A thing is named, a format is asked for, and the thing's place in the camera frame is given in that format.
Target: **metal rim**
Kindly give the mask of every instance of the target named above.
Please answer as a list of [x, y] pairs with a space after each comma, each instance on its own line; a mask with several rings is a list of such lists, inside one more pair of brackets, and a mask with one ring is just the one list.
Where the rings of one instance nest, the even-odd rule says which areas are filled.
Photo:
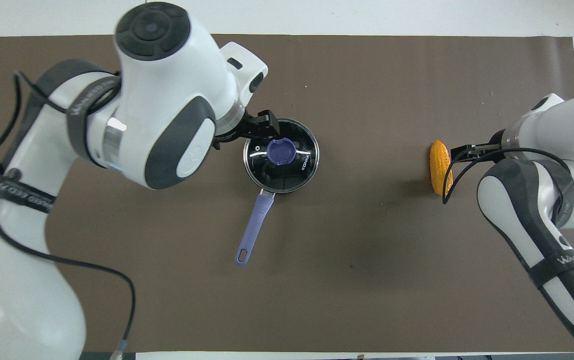
[[253, 176], [253, 174], [251, 173], [251, 169], [249, 168], [249, 162], [247, 161], [247, 148], [249, 147], [249, 143], [251, 142], [251, 139], [247, 139], [245, 141], [245, 146], [243, 147], [243, 162], [245, 163], [245, 170], [247, 172], [247, 175], [249, 176], [249, 178], [251, 178], [251, 180], [253, 182], [255, 182], [256, 185], [258, 185], [259, 187], [261, 187], [261, 189], [265, 189], [268, 192], [273, 192], [276, 194], [286, 194], [286, 193], [290, 193], [290, 192], [294, 192], [298, 189], [300, 189], [301, 187], [304, 187], [308, 182], [310, 182], [311, 178], [314, 177], [314, 174], [316, 173], [316, 171], [318, 170], [318, 163], [320, 162], [320, 148], [318, 147], [318, 141], [316, 139], [316, 137], [314, 136], [314, 134], [311, 132], [311, 130], [309, 130], [309, 128], [305, 125], [303, 125], [302, 123], [296, 121], [296, 120], [292, 120], [290, 118], [279, 118], [278, 119], [278, 123], [283, 122], [283, 123], [293, 123], [296, 124], [300, 127], [302, 127], [303, 129], [305, 129], [305, 132], [313, 139], [314, 141], [314, 149], [315, 149], [315, 153], [316, 153], [316, 162], [314, 164], [314, 167], [311, 171], [311, 173], [309, 174], [309, 176], [305, 179], [305, 181], [303, 181], [300, 185], [293, 187], [291, 189], [287, 189], [287, 190], [277, 190], [277, 189], [266, 189], [266, 187], [264, 187], [264, 185], [262, 183], [260, 183], [255, 176]]

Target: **black strap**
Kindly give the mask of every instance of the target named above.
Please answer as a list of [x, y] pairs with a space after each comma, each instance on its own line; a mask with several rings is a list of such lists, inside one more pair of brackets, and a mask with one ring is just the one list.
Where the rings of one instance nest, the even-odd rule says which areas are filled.
[[559, 274], [574, 269], [574, 248], [556, 251], [529, 269], [529, 276], [538, 289]]
[[0, 199], [49, 214], [56, 197], [24, 182], [0, 175]]
[[93, 160], [87, 146], [87, 116], [90, 107], [106, 93], [120, 86], [120, 76], [108, 76], [89, 84], [67, 109], [67, 130], [69, 141], [76, 153], [83, 159], [101, 166]]

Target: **black cable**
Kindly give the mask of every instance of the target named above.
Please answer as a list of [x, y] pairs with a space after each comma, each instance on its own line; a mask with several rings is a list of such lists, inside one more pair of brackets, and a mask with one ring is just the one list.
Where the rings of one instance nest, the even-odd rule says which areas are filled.
[[[40, 89], [37, 86], [32, 84], [26, 78], [26, 76], [24, 76], [24, 74], [21, 71], [15, 71], [13, 74], [13, 82], [15, 84], [15, 94], [16, 94], [16, 96], [15, 96], [15, 109], [13, 111], [13, 115], [12, 115], [11, 120], [9, 121], [6, 129], [3, 131], [3, 134], [1, 134], [1, 136], [0, 136], [0, 146], [3, 143], [5, 143], [7, 137], [9, 136], [9, 134], [12, 132], [13, 128], [15, 127], [17, 120], [18, 120], [18, 117], [20, 115], [20, 111], [21, 111], [21, 107], [22, 107], [22, 89], [20, 86], [19, 79], [24, 80], [24, 82], [32, 89], [32, 91], [35, 92], [38, 96], [40, 96], [40, 98], [42, 98], [42, 100], [44, 100], [47, 105], [49, 105], [50, 107], [53, 107], [54, 109], [58, 110], [59, 112], [63, 112], [63, 113], [67, 112], [67, 110], [62, 109], [62, 107], [59, 107], [58, 105], [51, 102], [48, 99], [48, 97], [42, 91], [40, 91]], [[120, 91], [119, 86], [117, 88], [113, 89], [113, 91], [111, 91], [109, 93], [109, 95], [104, 98], [103, 101], [101, 101], [97, 104], [97, 109], [94, 111], [97, 111], [99, 108], [106, 105], [109, 101], [111, 101], [113, 99], [113, 97], [115, 97], [115, 95], [117, 95], [117, 93], [119, 91]], [[4, 175], [4, 173], [5, 173], [5, 169], [4, 169], [3, 165], [0, 163], [0, 175]], [[129, 337], [129, 332], [131, 331], [131, 325], [133, 325], [133, 318], [134, 318], [134, 315], [136, 313], [136, 288], [133, 284], [133, 281], [131, 281], [131, 279], [128, 276], [126, 276], [124, 273], [122, 273], [120, 271], [117, 271], [117, 270], [112, 269], [112, 268], [108, 268], [106, 266], [92, 264], [90, 262], [68, 259], [66, 257], [51, 255], [49, 253], [43, 253], [43, 252], [37, 251], [35, 249], [32, 249], [30, 247], [24, 246], [23, 244], [12, 239], [12, 237], [10, 237], [3, 230], [1, 224], [0, 224], [0, 237], [2, 237], [2, 239], [5, 240], [5, 242], [8, 243], [9, 245], [11, 245], [14, 248], [16, 248], [20, 251], [23, 251], [24, 253], [27, 253], [29, 255], [37, 256], [38, 258], [42, 258], [45, 260], [51, 260], [52, 262], [57, 262], [57, 263], [61, 263], [61, 264], [74, 265], [74, 266], [78, 266], [78, 267], [84, 267], [84, 268], [88, 268], [88, 269], [95, 269], [98, 271], [108, 272], [108, 273], [116, 275], [116, 276], [120, 277], [122, 280], [126, 281], [127, 284], [129, 285], [129, 290], [131, 290], [131, 311], [129, 312], [129, 321], [127, 322], [124, 336], [122, 337], [122, 340], [125, 342], [124, 346], [126, 346], [126, 341], [127, 341], [127, 338]]]
[[42, 90], [40, 90], [35, 84], [33, 84], [33, 82], [30, 82], [29, 79], [27, 78], [27, 76], [24, 75], [24, 73], [22, 71], [16, 70], [13, 72], [13, 74], [14, 74], [14, 76], [19, 76], [24, 81], [24, 84], [26, 84], [28, 87], [30, 87], [31, 90], [33, 91], [33, 93], [36, 94], [37, 96], [39, 96], [42, 99], [42, 101], [47, 103], [47, 105], [49, 105], [53, 109], [58, 110], [59, 112], [61, 112], [63, 114], [67, 113], [67, 109], [65, 109], [64, 107], [61, 107], [60, 105], [56, 104], [55, 102], [49, 100], [49, 97], [46, 96], [44, 94], [44, 92], [42, 92]]
[[[9, 134], [11, 134], [15, 124], [18, 120], [18, 116], [20, 115], [20, 110], [22, 107], [22, 88], [20, 87], [20, 80], [18, 76], [15, 74], [13, 75], [13, 84], [15, 87], [15, 109], [13, 110], [13, 116], [11, 121], [9, 121], [6, 129], [3, 131], [3, 134], [0, 136], [0, 146], [5, 143]], [[0, 163], [0, 174], [2, 175], [5, 172], [3, 169], [2, 164]]]
[[[553, 155], [552, 153], [546, 152], [546, 151], [542, 151], [542, 150], [537, 150], [536, 148], [528, 148], [528, 147], [517, 147], [517, 148], [500, 148], [498, 150], [494, 150], [492, 152], [488, 152], [484, 155], [482, 155], [481, 157], [475, 159], [474, 161], [472, 161], [470, 164], [468, 164], [459, 174], [458, 176], [456, 176], [456, 178], [454, 178], [453, 180], [453, 184], [451, 185], [449, 191], [447, 191], [447, 177], [449, 176], [449, 172], [451, 171], [451, 168], [453, 167], [453, 165], [458, 162], [458, 160], [460, 160], [461, 157], [463, 157], [463, 155], [465, 155], [465, 153], [467, 153], [468, 150], [463, 150], [461, 151], [461, 153], [459, 153], [458, 155], [456, 155], [456, 157], [454, 157], [454, 159], [451, 160], [449, 167], [447, 167], [447, 173], [445, 174], [445, 178], [443, 180], [443, 185], [442, 185], [442, 203], [446, 204], [449, 201], [449, 198], [451, 197], [451, 194], [453, 193], [453, 189], [456, 187], [456, 184], [458, 184], [458, 182], [460, 181], [460, 178], [462, 178], [462, 176], [469, 171], [469, 169], [471, 169], [474, 165], [483, 162], [485, 160], [488, 160], [489, 158], [494, 157], [495, 155], [499, 155], [499, 154], [503, 154], [503, 153], [535, 153], [535, 154], [539, 154], [539, 155], [543, 155], [545, 157], [548, 157], [552, 160], [554, 160], [555, 162], [559, 163], [566, 171], [569, 172], [569, 167], [567, 166], [567, 164], [565, 164], [565, 162], [560, 159], [560, 157], [557, 157], [556, 155]], [[560, 187], [558, 186], [558, 184], [556, 184], [556, 182], [553, 182], [554, 185], [556, 186], [558, 195], [560, 196], [560, 198], [562, 198], [562, 191], [560, 189]]]
[[90, 262], [67, 259], [65, 257], [51, 255], [49, 253], [43, 253], [43, 252], [34, 250], [34, 249], [27, 247], [27, 246], [24, 246], [23, 244], [12, 239], [12, 237], [10, 237], [5, 232], [5, 230], [3, 230], [3, 228], [1, 226], [0, 226], [0, 236], [2, 237], [3, 240], [5, 240], [5, 242], [7, 244], [13, 246], [14, 248], [17, 248], [20, 251], [23, 251], [24, 253], [27, 253], [29, 255], [37, 256], [38, 258], [42, 258], [45, 260], [51, 260], [52, 262], [57, 262], [57, 263], [61, 263], [61, 264], [74, 265], [77, 267], [83, 267], [83, 268], [95, 269], [98, 271], [108, 272], [110, 274], [119, 276], [120, 278], [122, 278], [122, 280], [126, 281], [127, 284], [129, 284], [129, 289], [131, 290], [131, 312], [129, 313], [129, 321], [127, 322], [127, 328], [124, 332], [124, 336], [122, 337], [122, 339], [126, 340], [129, 337], [129, 331], [131, 330], [131, 324], [133, 323], [133, 317], [136, 313], [136, 288], [133, 285], [133, 281], [131, 281], [131, 279], [128, 276], [126, 276], [124, 273], [122, 273], [120, 271], [117, 271], [116, 269], [108, 268], [106, 266], [92, 264]]

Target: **black circular button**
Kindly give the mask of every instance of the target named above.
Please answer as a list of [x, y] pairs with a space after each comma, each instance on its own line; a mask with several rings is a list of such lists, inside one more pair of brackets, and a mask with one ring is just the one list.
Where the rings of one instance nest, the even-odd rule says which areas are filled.
[[134, 20], [133, 33], [141, 40], [160, 39], [169, 29], [169, 20], [165, 14], [157, 11], [146, 11]]
[[22, 178], [22, 171], [19, 168], [11, 168], [7, 172], [7, 177], [13, 180], [20, 180]]
[[182, 7], [148, 2], [122, 16], [115, 39], [120, 50], [129, 57], [154, 61], [175, 54], [190, 33], [191, 23]]

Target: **purple handle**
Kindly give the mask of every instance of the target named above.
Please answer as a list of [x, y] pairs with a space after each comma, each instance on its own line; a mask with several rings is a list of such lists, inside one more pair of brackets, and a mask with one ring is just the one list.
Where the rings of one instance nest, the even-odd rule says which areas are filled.
[[245, 234], [240, 242], [238, 251], [236, 252], [236, 264], [244, 266], [247, 264], [249, 257], [251, 256], [251, 251], [255, 244], [255, 240], [258, 238], [258, 233], [262, 227], [262, 222], [264, 221], [264, 216], [271, 208], [273, 204], [273, 198], [259, 194], [255, 199], [255, 205], [253, 205], [253, 211], [251, 212], [251, 217], [249, 218], [249, 223], [245, 229]]

